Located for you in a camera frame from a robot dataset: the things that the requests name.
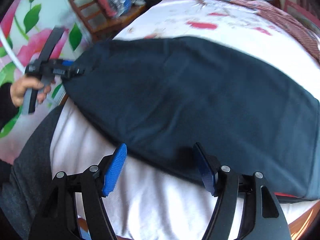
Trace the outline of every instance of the white cable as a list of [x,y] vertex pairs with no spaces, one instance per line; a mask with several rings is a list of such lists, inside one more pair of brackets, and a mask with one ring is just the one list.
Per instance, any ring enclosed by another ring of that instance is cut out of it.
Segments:
[[18,60],[18,58],[16,57],[16,55],[13,53],[12,49],[10,48],[10,45],[7,42],[7,39],[5,38],[1,27],[0,27],[0,41],[2,42],[2,45],[5,49],[5,51],[7,52],[9,57],[12,59],[12,62],[16,65],[18,70],[20,70],[22,72],[22,74],[24,74],[24,66],[21,64],[20,60]]

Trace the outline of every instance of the green stem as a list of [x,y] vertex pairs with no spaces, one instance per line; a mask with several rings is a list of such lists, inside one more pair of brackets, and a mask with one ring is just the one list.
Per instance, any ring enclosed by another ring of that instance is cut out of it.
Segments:
[[16,16],[14,16],[14,22],[16,23],[20,34],[21,34],[27,41],[29,41],[29,37],[28,37],[27,34],[22,30],[20,24],[18,23],[18,20],[17,20]]
[[35,25],[35,29],[37,30],[37,32],[40,32],[40,29],[38,28],[37,25]]

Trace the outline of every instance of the pink tulip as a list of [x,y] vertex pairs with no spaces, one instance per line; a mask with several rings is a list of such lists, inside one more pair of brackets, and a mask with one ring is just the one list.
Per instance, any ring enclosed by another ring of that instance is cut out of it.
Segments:
[[[23,66],[27,66],[29,64],[30,60],[32,59],[32,57],[41,52],[41,50],[43,49],[44,44],[47,41],[47,39],[49,38],[49,35],[51,32],[52,32],[51,29],[44,29],[41,32],[33,35],[30,38],[28,45],[21,47],[21,49],[17,55],[17,58],[20,60],[20,62]],[[68,30],[65,30],[61,39],[59,40],[59,42],[55,46],[55,48],[51,54],[51,58],[59,58],[61,51],[62,51],[62,48],[63,48],[64,44],[66,43],[67,39],[68,39]]]
[[20,1],[21,0],[14,0],[14,2],[12,3],[12,5],[9,8],[9,10],[5,14],[5,16],[3,17],[3,20],[0,23],[0,27],[2,28],[2,31],[3,31],[4,36],[6,38],[9,36],[10,30],[11,30],[11,26],[12,26],[12,22],[13,22],[13,18],[14,18],[14,14],[16,13],[16,10],[18,8],[18,5],[19,5]]

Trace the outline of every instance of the bed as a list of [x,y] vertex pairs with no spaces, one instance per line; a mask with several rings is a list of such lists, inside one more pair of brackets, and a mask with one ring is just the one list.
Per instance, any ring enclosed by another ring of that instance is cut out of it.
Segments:
[[[257,16],[254,10],[217,0],[204,2],[206,6],[197,0],[164,0],[122,30],[115,39],[179,36],[208,39],[268,62],[320,99],[319,64],[300,43]],[[214,27],[199,24],[208,22]],[[51,144],[52,176],[60,170],[67,174],[82,172],[99,163],[103,156],[112,154],[114,149],[115,146],[89,124],[69,99]],[[216,199],[197,185],[128,157],[114,192],[103,201],[118,236],[133,240],[193,240],[202,238]],[[85,218],[81,203],[78,195],[78,214]],[[318,201],[281,206],[292,239],[303,235],[320,209]],[[243,199],[238,198],[229,239],[237,238],[242,208]]]

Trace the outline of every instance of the hand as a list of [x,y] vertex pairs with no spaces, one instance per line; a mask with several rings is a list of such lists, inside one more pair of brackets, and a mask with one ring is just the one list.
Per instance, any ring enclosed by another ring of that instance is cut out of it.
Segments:
[[[23,97],[28,88],[39,90],[43,87],[44,85],[37,78],[23,76],[22,78],[17,80],[15,83],[13,83],[10,87],[10,95],[11,95],[12,103],[15,105],[15,107],[22,106]],[[51,86],[46,86],[44,88],[43,93],[38,93],[37,100],[39,104],[43,103],[43,101],[47,98],[47,94],[50,93],[50,91],[51,91]]]

